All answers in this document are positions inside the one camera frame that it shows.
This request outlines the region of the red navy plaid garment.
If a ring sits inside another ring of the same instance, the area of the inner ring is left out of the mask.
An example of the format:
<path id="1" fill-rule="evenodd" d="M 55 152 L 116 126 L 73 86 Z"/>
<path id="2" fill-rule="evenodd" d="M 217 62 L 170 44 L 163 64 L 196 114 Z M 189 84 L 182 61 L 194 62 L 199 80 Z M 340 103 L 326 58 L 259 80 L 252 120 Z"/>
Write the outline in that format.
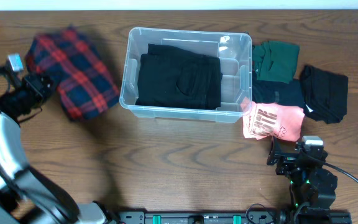
<path id="1" fill-rule="evenodd" d="M 93 119 L 119 102 L 120 89 L 96 47 L 74 27 L 37 34 L 25 61 L 30 73 L 58 80 L 60 103 L 72 121 Z"/>

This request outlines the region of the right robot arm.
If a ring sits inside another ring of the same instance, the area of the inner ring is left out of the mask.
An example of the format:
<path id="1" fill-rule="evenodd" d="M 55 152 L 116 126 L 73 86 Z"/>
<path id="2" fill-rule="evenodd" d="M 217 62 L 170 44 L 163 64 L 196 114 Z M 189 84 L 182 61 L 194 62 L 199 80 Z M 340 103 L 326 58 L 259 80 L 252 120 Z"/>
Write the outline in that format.
<path id="1" fill-rule="evenodd" d="M 272 138 L 267 165 L 276 166 L 276 174 L 289 179 L 293 208 L 329 210 L 335 201 L 337 177 L 323 168 L 327 156 L 317 136 L 303 136 L 299 142 Z"/>

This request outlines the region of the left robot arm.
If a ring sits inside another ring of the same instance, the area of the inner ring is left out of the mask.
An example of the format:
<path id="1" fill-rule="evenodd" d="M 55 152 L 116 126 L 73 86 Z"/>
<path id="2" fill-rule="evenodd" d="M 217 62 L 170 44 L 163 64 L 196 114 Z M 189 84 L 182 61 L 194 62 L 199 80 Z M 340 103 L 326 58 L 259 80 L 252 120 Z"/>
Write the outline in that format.
<path id="1" fill-rule="evenodd" d="M 15 90 L 0 96 L 0 223 L 110 223 L 98 202 L 77 204 L 57 184 L 34 169 L 21 143 L 17 118 L 45 103 L 58 80 L 28 74 Z"/>

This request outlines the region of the black garment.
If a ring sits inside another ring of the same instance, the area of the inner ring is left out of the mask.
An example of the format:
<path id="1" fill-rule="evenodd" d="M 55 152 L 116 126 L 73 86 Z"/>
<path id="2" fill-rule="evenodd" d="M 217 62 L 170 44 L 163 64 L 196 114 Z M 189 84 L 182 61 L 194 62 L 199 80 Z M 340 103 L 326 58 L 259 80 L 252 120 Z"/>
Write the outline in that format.
<path id="1" fill-rule="evenodd" d="M 305 115 L 326 124 L 340 123 L 347 114 L 348 83 L 345 75 L 306 65 L 300 75 Z"/>

